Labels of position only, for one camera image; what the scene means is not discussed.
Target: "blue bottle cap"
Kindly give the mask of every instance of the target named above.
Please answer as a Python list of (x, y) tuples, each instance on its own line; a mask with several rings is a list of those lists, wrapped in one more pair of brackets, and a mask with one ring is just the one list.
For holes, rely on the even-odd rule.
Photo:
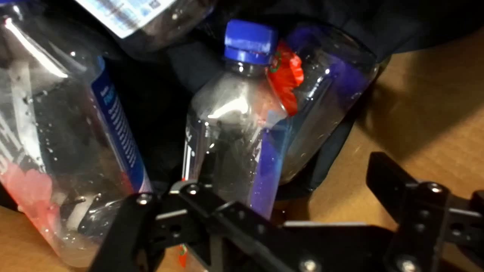
[(276, 32), (267, 25), (231, 19), (225, 30), (225, 57), (254, 65), (269, 65)]

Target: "screw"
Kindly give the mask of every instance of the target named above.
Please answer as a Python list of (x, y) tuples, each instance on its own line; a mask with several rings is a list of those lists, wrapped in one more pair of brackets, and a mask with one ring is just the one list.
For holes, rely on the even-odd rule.
[(152, 199), (151, 195), (148, 195), (148, 193), (140, 193), (140, 195), (136, 198), (136, 202), (137, 202), (139, 205), (146, 205), (151, 199)]
[(459, 237), (462, 233), (459, 229), (452, 229), (452, 236)]
[(423, 225), (423, 223), (416, 223), (416, 225), (414, 225), (414, 229), (416, 229), (417, 233), (423, 233), (423, 231), (425, 231), (425, 225)]
[(308, 258), (308, 260), (304, 260), (301, 261), (301, 272), (317, 272), (319, 270), (319, 264)]
[(437, 183), (428, 183), (428, 189), (432, 192), (432, 193), (441, 193), (443, 192), (443, 187)]
[(187, 187), (187, 193), (196, 195), (196, 193), (198, 193), (198, 187), (196, 187), (195, 184), (190, 184), (190, 186)]
[(410, 258), (403, 258), (403, 260), (397, 261), (397, 267), (400, 272), (417, 272), (419, 270), (417, 264)]
[(263, 233), (266, 233), (266, 226), (264, 225), (257, 225), (257, 231), (258, 231), (258, 234), (263, 234)]
[(422, 216), (422, 217), (428, 217), (428, 216), (429, 216), (429, 211), (428, 211), (428, 210), (420, 210), (420, 216)]

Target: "bottle label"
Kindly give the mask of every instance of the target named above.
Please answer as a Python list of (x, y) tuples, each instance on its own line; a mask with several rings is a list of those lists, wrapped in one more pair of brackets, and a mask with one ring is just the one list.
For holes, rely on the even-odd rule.
[(174, 0), (77, 0), (121, 39), (148, 24)]
[(98, 57), (101, 74), (92, 81), (92, 92), (98, 104), (101, 119), (107, 128), (107, 137), (116, 154), (118, 163), (127, 172), (136, 192), (149, 192), (149, 181), (128, 128), (119, 97), (106, 71), (106, 62)]

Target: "black metal bracket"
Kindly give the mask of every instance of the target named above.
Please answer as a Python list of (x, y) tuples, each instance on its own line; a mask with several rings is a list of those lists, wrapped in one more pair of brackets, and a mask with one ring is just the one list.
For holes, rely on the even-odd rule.
[(222, 201), (210, 190), (211, 177), (201, 177), (171, 195), (130, 196), (90, 270), (154, 270), (165, 248), (180, 243), (213, 272), (446, 270), (446, 242), (478, 264), (484, 260), (482, 192), (456, 198), (441, 184), (417, 183), (379, 152), (370, 157), (367, 186), (399, 223), (396, 233), (370, 225), (276, 226)]

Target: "bottle neck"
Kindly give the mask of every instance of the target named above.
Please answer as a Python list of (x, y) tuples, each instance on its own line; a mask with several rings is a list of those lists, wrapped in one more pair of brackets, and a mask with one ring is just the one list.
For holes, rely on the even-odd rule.
[(267, 66), (225, 59), (225, 68), (245, 77), (263, 77)]

